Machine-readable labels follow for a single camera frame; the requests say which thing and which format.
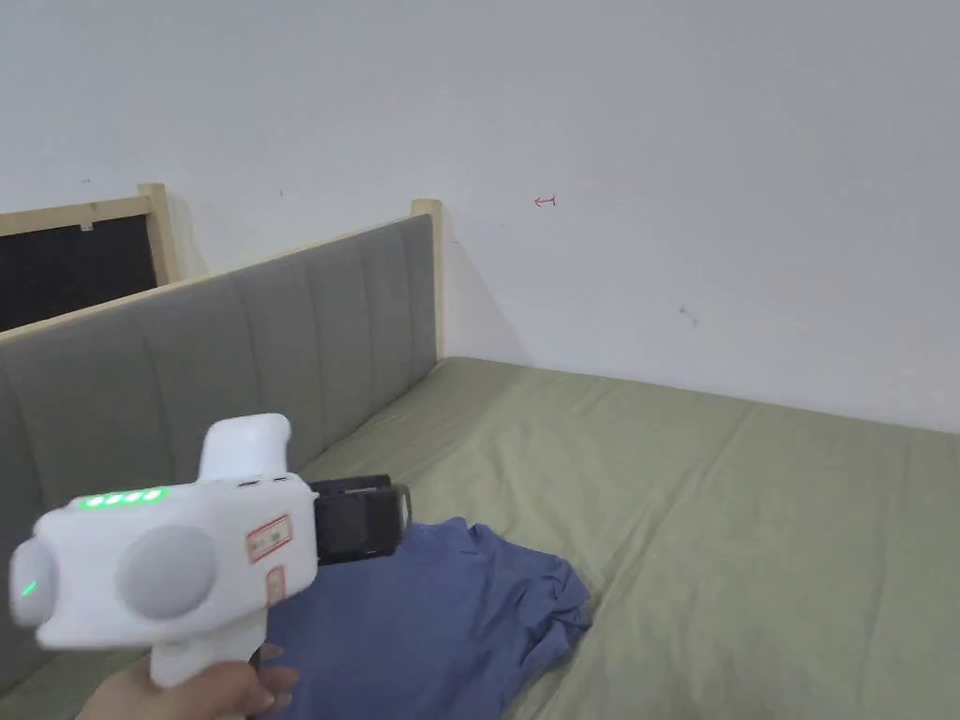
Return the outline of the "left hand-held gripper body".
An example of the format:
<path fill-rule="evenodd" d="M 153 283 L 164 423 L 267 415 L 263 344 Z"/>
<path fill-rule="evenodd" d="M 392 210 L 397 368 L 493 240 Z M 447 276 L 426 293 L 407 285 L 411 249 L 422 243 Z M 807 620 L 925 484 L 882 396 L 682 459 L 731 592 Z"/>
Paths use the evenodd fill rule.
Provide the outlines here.
<path fill-rule="evenodd" d="M 169 688 L 246 662 L 267 612 L 323 565 L 399 544 L 399 487 L 385 475 L 309 483 L 287 466 L 288 419 L 222 419 L 191 483 L 73 499 L 44 514 L 10 560 L 13 621 L 48 650 L 146 648 Z"/>

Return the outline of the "person's left hand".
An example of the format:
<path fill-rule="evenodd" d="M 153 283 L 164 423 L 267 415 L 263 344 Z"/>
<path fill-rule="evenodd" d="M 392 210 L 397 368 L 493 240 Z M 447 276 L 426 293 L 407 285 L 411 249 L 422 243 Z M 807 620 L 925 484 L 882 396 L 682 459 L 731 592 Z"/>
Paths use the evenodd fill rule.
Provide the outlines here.
<path fill-rule="evenodd" d="M 156 685 L 149 657 L 137 659 L 104 682 L 83 704 L 78 719 L 255 719 L 268 718 L 292 702 L 301 674 L 275 662 L 276 645 L 261 646 L 263 665 L 212 666 L 170 688 Z"/>

